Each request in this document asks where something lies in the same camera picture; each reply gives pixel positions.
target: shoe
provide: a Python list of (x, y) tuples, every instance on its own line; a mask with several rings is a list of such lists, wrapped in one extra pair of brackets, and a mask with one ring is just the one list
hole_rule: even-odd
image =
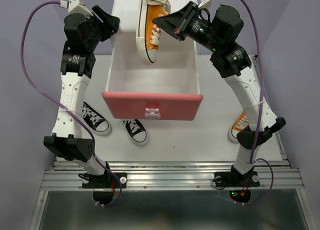
[(245, 111), (242, 112), (241, 116), (235, 121), (229, 131), (229, 138), (232, 142), (238, 143), (237, 134), (240, 133), (246, 126), (249, 125), (248, 117)]
[(144, 146), (148, 142), (148, 134), (142, 123), (137, 119), (124, 119), (121, 121), (129, 134), (131, 141), (138, 146)]
[(92, 132), (97, 135), (105, 136), (111, 132), (111, 126), (108, 121), (85, 101), (82, 106), (82, 119), (92, 129)]
[(135, 40), (141, 60), (146, 65), (156, 62), (161, 37), (161, 28), (154, 24), (153, 20), (169, 14), (170, 11), (168, 0), (140, 0)]

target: black sneaker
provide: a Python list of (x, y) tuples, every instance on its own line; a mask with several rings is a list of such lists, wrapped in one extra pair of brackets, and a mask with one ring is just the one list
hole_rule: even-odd
[(146, 145), (148, 142), (148, 134), (142, 123), (137, 119), (124, 119), (121, 121), (125, 126), (131, 141), (138, 146)]
[(82, 106), (82, 119), (92, 129), (92, 132), (97, 135), (105, 136), (111, 132), (111, 126), (108, 121), (85, 101)]

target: cable connector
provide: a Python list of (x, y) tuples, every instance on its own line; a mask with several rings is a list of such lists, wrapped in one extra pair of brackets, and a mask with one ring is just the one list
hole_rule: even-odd
[(68, 9), (68, 2), (64, 0), (60, 0), (60, 8)]

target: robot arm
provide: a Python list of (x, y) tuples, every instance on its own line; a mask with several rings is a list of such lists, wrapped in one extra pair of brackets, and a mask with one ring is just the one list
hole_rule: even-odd
[[(207, 19), (203, 17), (203, 12), (207, 14)], [(212, 64), (232, 88), (248, 116), (249, 126), (237, 135), (240, 147), (231, 172), (216, 173), (220, 177), (216, 186), (242, 187), (249, 182), (250, 187), (258, 187), (260, 183), (253, 181), (253, 176), (257, 173), (253, 171), (254, 165), (251, 163), (255, 133), (259, 131), (253, 160), (261, 144), (270, 139), (286, 122), (283, 118), (278, 118), (263, 99), (262, 120), (257, 129), (261, 89), (246, 50), (236, 42), (244, 26), (239, 12), (231, 6), (221, 5), (211, 22), (209, 11), (190, 1), (180, 11), (155, 18), (153, 22), (175, 39), (184, 41), (186, 37), (190, 37), (213, 52), (210, 58)]]
[[(109, 39), (119, 29), (119, 18), (105, 13), (99, 6), (91, 13), (83, 0), (60, 1), (68, 9), (64, 19), (64, 44), (61, 61), (60, 103), (81, 119), (83, 102), (96, 61), (94, 50), (99, 42)], [(95, 160), (95, 143), (83, 139), (81, 125), (63, 108), (59, 107), (51, 136), (45, 136), (44, 145), (56, 156), (73, 161), (87, 172), (85, 179), (108, 179), (110, 176)], [(109, 169), (107, 162), (100, 162)]]

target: white shoelace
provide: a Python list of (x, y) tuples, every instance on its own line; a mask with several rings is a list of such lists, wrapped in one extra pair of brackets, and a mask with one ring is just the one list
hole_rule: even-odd
[(95, 125), (98, 121), (103, 120), (98, 114), (92, 111), (89, 107), (82, 108), (82, 118), (90, 117), (90, 121)]
[(123, 126), (126, 126), (127, 123), (129, 123), (131, 132), (134, 134), (136, 131), (140, 129), (139, 125), (134, 119), (123, 119), (121, 120), (121, 123)]
[(240, 121), (236, 123), (235, 127), (237, 129), (243, 130), (248, 125), (249, 125), (248, 117), (247, 115), (244, 115), (243, 118), (241, 118)]
[[(171, 4), (169, 0), (146, 0), (146, 2), (148, 3), (148, 5), (164, 7), (165, 14), (169, 14), (171, 11)], [(161, 38), (161, 28), (158, 27), (156, 24), (154, 24), (152, 28), (152, 40), (150, 40), (150, 43), (158, 46)]]

